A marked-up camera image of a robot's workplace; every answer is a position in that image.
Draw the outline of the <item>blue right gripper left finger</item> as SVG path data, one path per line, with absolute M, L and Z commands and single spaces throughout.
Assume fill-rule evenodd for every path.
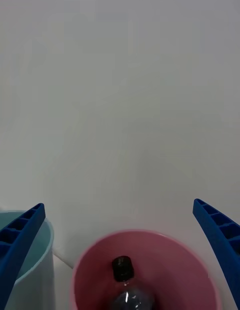
M 0 307 L 5 309 L 28 251 L 46 218 L 37 204 L 0 230 Z

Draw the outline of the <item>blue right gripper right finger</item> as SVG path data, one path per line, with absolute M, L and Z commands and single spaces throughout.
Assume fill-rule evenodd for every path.
M 223 271 L 237 308 L 240 308 L 240 226 L 200 199 L 193 215 L 207 237 Z

